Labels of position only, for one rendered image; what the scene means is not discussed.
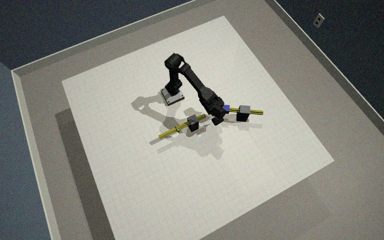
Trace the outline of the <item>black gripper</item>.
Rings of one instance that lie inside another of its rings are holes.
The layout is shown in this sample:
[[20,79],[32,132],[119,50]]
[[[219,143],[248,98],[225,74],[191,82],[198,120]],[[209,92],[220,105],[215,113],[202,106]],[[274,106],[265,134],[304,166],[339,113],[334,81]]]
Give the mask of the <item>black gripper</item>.
[[[205,110],[206,110],[206,109],[205,109]],[[208,115],[212,114],[211,111],[209,111],[209,110],[206,110],[206,112],[208,113]],[[219,119],[219,118],[217,118],[215,115],[214,115],[214,118],[212,118],[211,120],[212,120],[212,122],[213,122],[213,124],[214,124],[215,126],[218,125],[218,124],[220,124],[221,122],[224,121],[223,118],[222,118],[222,119]]]

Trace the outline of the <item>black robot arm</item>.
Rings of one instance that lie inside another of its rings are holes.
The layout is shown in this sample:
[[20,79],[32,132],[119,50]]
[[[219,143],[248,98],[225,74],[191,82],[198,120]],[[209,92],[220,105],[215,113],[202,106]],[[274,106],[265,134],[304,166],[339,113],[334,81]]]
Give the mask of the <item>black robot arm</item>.
[[[184,65],[179,68],[181,62],[184,62]],[[180,92],[179,88],[183,85],[179,79],[180,73],[185,76],[185,78],[197,91],[200,99],[199,101],[207,111],[211,111],[211,113],[220,120],[225,116],[227,111],[222,108],[225,104],[222,98],[218,97],[210,88],[204,86],[191,69],[191,66],[185,62],[183,56],[178,53],[173,53],[164,61],[164,65],[167,69],[169,69],[170,77],[169,83],[164,87],[172,97]]]

